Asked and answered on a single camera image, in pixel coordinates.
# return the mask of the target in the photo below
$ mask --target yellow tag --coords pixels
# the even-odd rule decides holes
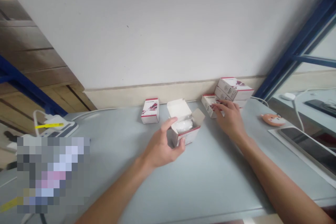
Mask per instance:
[[[60,124],[44,124],[44,125],[39,125],[39,126],[35,126],[35,128],[51,128],[51,127],[59,127],[59,126],[63,126],[64,123],[60,123]]]
[[[16,207],[18,204],[18,199],[12,199],[11,201],[8,201],[7,203],[0,206],[0,212],[5,212],[13,207]]]

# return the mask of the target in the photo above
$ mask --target cardboard box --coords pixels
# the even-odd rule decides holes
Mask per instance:
[[[208,112],[210,118],[214,119],[217,118],[217,114],[214,112],[212,108],[213,103],[218,103],[218,97],[215,94],[204,94],[202,96],[202,103]]]
[[[146,99],[143,105],[141,120],[143,124],[158,123],[159,122],[159,99]]]
[[[221,90],[218,86],[215,89],[215,95],[219,98],[219,100],[229,100],[234,103],[237,103],[240,108],[245,107],[247,100],[232,100],[223,90]]]
[[[178,146],[180,143],[181,138],[185,138],[185,144],[190,144],[196,138],[198,131],[201,128],[205,115],[201,112],[200,109],[196,109],[194,112],[191,112],[188,104],[184,99],[178,99],[174,101],[170,101],[167,103],[167,109],[169,112],[170,117],[177,117],[178,120],[171,126],[171,138],[173,141],[174,146]],[[196,127],[186,131],[184,133],[178,133],[176,130],[176,123],[184,121],[188,119],[189,116],[194,118],[194,123]]]
[[[233,77],[219,79],[217,86],[233,101],[248,100],[254,92],[252,88]]]

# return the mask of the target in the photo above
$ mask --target blue metal frame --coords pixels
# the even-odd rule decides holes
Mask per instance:
[[[254,96],[269,100],[302,62],[336,68],[336,60],[306,55],[335,24],[336,0],[322,0],[297,37],[280,57]]]
[[[60,116],[67,115],[67,112],[64,109],[0,55],[0,83],[3,82],[8,82],[21,93],[40,105],[45,109],[47,114],[58,114]]]

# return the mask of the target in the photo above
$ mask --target person's left hand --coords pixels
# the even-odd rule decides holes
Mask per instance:
[[[177,117],[169,118],[161,128],[154,133],[146,150],[141,155],[142,160],[150,169],[166,165],[175,161],[185,150],[185,138],[180,140],[178,147],[172,149],[168,146],[167,130],[177,121]]]

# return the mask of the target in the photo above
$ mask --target wall baseboard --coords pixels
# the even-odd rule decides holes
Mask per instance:
[[[257,90],[264,76],[238,77],[239,80]],[[203,94],[213,93],[218,79],[198,82],[175,82],[154,85],[87,89],[84,93],[98,109],[142,105],[145,99],[158,97],[160,103],[184,98],[186,101],[200,100]],[[278,93],[295,92],[307,88],[331,88],[336,86],[336,70],[293,74]]]

